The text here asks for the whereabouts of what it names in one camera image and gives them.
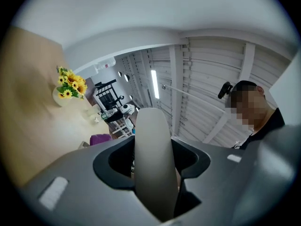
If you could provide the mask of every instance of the yellow flower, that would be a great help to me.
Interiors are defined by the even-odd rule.
[[[62,93],[58,93],[58,97],[61,98],[61,99],[65,98],[65,96]]]
[[[77,88],[77,91],[81,96],[85,94],[86,90],[87,90],[87,85],[85,85],[84,83],[79,83],[79,87]]]
[[[58,77],[58,82],[60,85],[62,85],[65,82],[65,78],[63,76]]]
[[[65,98],[71,98],[72,97],[72,92],[69,89],[67,89],[67,90],[64,91],[63,95],[64,95]]]
[[[78,87],[79,87],[79,84],[76,81],[74,81],[72,83],[72,88],[74,88],[75,90],[77,90]]]
[[[73,83],[74,81],[79,82],[79,80],[80,80],[80,76],[75,75],[75,74],[72,72],[72,70],[65,72],[65,77],[64,77],[64,78],[65,78],[65,81],[66,81],[70,86],[72,86],[72,83]]]
[[[82,77],[80,77],[79,75],[77,75],[77,82],[78,82],[78,83],[83,83],[83,84],[85,84],[85,83],[86,83],[86,80],[83,79]]]
[[[63,75],[63,73],[64,73],[63,67],[59,67],[59,68],[58,68],[58,72],[59,72],[60,75]]]

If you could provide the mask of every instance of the green leaf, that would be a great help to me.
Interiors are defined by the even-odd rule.
[[[78,93],[78,91],[77,91],[77,90],[75,90],[75,89],[72,89],[72,96],[74,96],[74,97],[78,98],[78,97],[79,97],[79,93]]]
[[[58,92],[63,93],[65,91],[64,87],[57,87],[56,88]]]

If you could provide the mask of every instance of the black earpiece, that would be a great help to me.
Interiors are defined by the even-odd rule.
[[[224,83],[224,85],[222,86],[221,91],[218,94],[218,98],[222,99],[224,97],[225,94],[229,94],[231,89],[233,88],[233,86],[230,84],[230,82],[226,82]]]

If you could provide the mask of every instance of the short black hair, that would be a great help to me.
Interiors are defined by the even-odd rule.
[[[251,82],[251,81],[240,81],[238,82],[232,89],[232,91],[229,92],[229,96],[225,100],[225,107],[226,108],[232,108],[231,105],[236,105],[237,102],[237,95],[241,96],[242,91],[248,91],[251,89],[256,88],[257,84]]]

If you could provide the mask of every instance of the black shirt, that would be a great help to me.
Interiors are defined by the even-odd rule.
[[[265,135],[267,135],[270,131],[275,130],[277,128],[283,127],[285,125],[282,115],[277,108],[272,116],[269,118],[268,122],[258,131],[254,136],[250,135],[248,139],[241,145],[235,145],[232,148],[245,150],[246,147],[252,141],[262,140]]]

